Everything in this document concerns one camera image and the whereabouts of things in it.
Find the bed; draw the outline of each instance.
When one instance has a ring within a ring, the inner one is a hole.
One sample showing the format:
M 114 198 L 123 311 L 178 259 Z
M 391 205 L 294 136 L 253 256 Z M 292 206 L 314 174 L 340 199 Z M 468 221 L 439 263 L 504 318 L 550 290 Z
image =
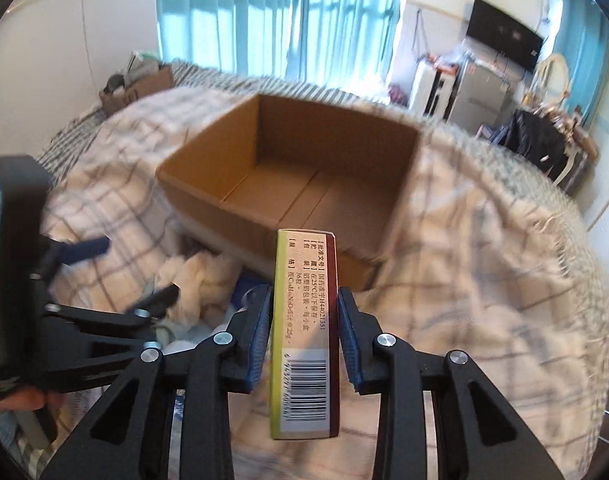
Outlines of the bed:
M 172 70 L 176 89 L 107 121 L 95 110 L 59 132 L 40 156 L 57 182 L 46 230 L 59 238 L 107 234 L 113 240 L 107 258 L 57 280 L 60 302 L 123 310 L 162 262 L 183 250 L 182 229 L 155 184 L 155 168 L 246 95 L 321 100 L 404 121 L 422 133 L 408 229 L 373 288 L 357 295 L 360 308 L 418 350 L 468 351 L 565 478 L 584 475 L 609 387 L 609 298 L 573 202 L 512 153 L 401 108 L 337 89 L 244 78 L 185 62 L 172 63 Z M 377 398 L 355 395 L 345 376 L 341 391 L 341 436 L 276 442 L 268 437 L 263 380 L 234 432 L 236 478 L 371 476 Z M 99 394 L 70 397 L 51 449 L 33 450 L 17 436 L 30 475 L 40 475 Z M 181 407 L 179 399 L 179 419 Z M 429 478 L 437 478 L 432 424 L 428 419 Z M 174 429 L 176 439 L 179 431 Z M 174 446 L 169 478 L 177 478 Z

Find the barcode number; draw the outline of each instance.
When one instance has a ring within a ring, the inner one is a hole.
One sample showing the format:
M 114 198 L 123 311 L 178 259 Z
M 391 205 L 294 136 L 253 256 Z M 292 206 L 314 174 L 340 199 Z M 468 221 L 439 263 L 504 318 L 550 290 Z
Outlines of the barcode number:
M 326 360 L 286 360 L 284 420 L 327 419 L 327 376 Z

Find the curtain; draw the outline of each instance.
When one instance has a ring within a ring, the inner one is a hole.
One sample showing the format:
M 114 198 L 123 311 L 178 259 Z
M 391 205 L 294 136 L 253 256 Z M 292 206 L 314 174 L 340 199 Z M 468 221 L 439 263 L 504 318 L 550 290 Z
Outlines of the curtain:
M 156 0 L 165 60 L 341 86 L 385 78 L 400 0 Z
M 565 56 L 571 90 L 569 111 L 582 108 L 591 124 L 609 75 L 609 20 L 593 0 L 563 0 L 563 16 L 554 52 Z

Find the crumpled cloth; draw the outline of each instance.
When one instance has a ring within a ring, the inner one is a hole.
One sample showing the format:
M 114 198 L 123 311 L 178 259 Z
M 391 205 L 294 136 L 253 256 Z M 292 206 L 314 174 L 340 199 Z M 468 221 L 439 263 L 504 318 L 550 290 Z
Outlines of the crumpled cloth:
M 107 234 L 112 248 L 62 273 L 54 285 L 59 301 L 119 312 L 167 257 L 181 252 L 155 169 L 245 98 L 174 89 L 104 123 L 54 192 L 46 227 L 74 240 Z M 360 308 L 420 351 L 468 352 L 566 479 L 580 479 L 609 386 L 609 300 L 575 205 L 528 163 L 457 128 L 393 108 L 353 106 L 422 133 L 405 228 L 374 287 L 357 295 Z M 267 393 L 265 376 L 233 435 L 238 480 L 371 475 L 377 396 L 355 394 L 342 372 L 340 436 L 288 442 L 269 437 Z M 435 434 L 427 419 L 434 479 Z

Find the small gray refrigerator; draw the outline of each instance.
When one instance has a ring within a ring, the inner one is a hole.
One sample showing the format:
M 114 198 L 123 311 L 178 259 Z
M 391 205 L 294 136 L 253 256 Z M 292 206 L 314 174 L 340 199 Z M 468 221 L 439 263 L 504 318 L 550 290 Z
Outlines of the small gray refrigerator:
M 495 128 L 510 87 L 509 82 L 494 70 L 467 60 L 452 97 L 451 111 L 447 111 L 447 121 L 472 135 L 483 124 Z

